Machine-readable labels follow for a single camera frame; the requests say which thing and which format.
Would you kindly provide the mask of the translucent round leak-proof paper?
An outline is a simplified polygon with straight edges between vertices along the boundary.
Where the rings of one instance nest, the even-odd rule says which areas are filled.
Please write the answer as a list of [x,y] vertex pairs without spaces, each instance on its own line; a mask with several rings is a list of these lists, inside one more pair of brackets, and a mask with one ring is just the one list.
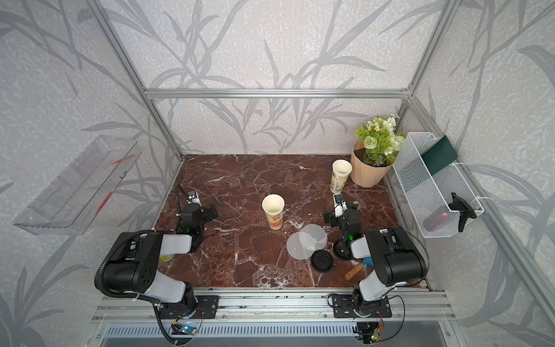
[[316,224],[309,224],[302,228],[299,235],[301,245],[305,250],[322,250],[328,243],[327,232]]

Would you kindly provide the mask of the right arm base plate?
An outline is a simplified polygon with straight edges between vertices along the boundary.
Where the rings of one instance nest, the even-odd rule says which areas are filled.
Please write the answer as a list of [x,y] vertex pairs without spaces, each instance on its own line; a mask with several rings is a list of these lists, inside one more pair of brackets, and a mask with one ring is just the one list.
[[354,294],[330,294],[328,304],[334,318],[391,318],[393,316],[387,297],[377,301],[364,301]]

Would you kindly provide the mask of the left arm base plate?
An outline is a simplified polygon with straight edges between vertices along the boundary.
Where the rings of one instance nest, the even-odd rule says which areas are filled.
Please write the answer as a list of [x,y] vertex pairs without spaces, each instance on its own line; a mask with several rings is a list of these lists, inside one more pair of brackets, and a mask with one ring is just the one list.
[[158,315],[162,320],[198,319],[213,320],[218,311],[219,296],[202,295],[196,297],[193,304],[162,304]]

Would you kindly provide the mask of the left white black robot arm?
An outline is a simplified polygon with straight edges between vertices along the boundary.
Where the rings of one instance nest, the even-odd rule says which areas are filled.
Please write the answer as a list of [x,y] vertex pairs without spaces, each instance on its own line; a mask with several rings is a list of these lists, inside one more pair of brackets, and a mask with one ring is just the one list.
[[205,224],[218,217],[215,205],[189,203],[179,214],[175,232],[124,232],[111,247],[94,278],[105,296],[141,299],[153,304],[195,304],[192,287],[161,273],[161,257],[196,252],[205,240]]

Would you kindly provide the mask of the black plastic cup lid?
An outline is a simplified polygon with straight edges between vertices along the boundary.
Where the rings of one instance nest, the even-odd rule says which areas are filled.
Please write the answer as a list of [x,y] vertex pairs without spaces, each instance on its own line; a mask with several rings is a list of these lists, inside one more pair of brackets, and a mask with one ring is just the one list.
[[317,250],[310,258],[312,268],[318,273],[328,273],[333,266],[333,258],[326,250]]

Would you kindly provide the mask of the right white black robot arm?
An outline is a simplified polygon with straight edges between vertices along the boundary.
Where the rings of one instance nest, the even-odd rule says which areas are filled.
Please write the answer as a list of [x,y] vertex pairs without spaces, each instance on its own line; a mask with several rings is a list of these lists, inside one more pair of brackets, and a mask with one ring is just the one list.
[[346,209],[339,216],[323,212],[323,220],[340,230],[341,237],[332,251],[339,260],[370,258],[373,271],[355,287],[352,301],[359,311],[362,306],[379,302],[389,292],[423,280],[428,264],[411,235],[401,227],[362,231],[361,212]]

